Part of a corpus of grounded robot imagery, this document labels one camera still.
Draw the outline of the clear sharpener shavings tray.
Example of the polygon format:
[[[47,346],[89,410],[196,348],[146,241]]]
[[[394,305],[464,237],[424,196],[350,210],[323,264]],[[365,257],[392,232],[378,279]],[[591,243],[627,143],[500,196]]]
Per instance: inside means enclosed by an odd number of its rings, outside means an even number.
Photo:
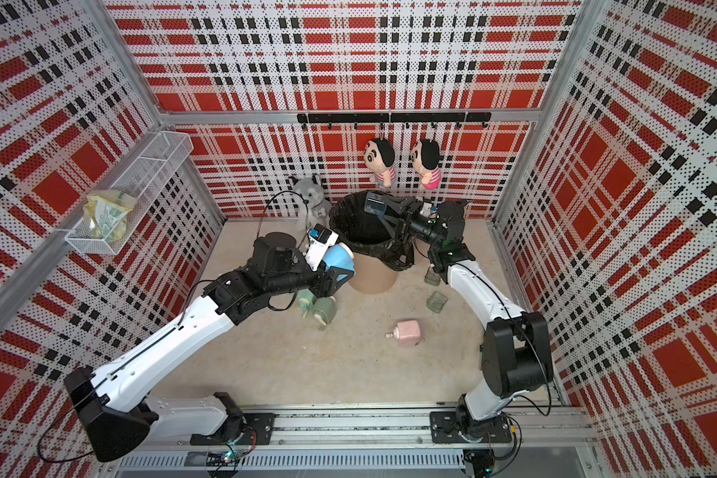
[[[443,293],[434,291],[426,300],[426,308],[434,314],[440,314],[448,302],[448,297]]]

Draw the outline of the light green pencil sharpener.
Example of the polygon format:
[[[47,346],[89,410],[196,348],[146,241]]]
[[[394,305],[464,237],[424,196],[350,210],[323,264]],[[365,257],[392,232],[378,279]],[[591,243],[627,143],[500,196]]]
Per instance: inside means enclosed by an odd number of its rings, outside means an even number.
[[[317,298],[310,290],[304,289],[297,293],[295,300],[302,317],[307,318],[316,303]]]

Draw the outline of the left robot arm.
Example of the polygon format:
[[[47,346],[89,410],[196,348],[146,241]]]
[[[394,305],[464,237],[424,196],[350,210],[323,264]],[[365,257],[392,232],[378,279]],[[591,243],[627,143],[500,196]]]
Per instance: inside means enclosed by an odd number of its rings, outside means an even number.
[[[99,462],[120,459],[141,444],[188,435],[192,443],[223,444],[251,426],[226,392],[197,400],[153,398],[151,390],[194,353],[230,332],[272,298],[307,290],[332,297],[355,274],[355,255],[335,235],[302,252],[296,239],[258,237],[245,265],[210,281],[174,320],[119,358],[65,378],[73,409]]]

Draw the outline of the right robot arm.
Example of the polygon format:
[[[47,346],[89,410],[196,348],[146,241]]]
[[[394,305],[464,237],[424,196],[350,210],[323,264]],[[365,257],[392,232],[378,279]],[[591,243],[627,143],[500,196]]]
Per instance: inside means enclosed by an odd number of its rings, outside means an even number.
[[[374,213],[393,239],[427,244],[430,270],[465,300],[484,329],[482,381],[458,400],[448,429],[440,421],[432,424],[433,438],[503,438],[510,430],[504,409],[553,382],[548,323],[542,314],[512,302],[486,277],[464,242],[462,201],[446,201],[428,215],[424,206],[414,198],[373,192],[364,210]]]

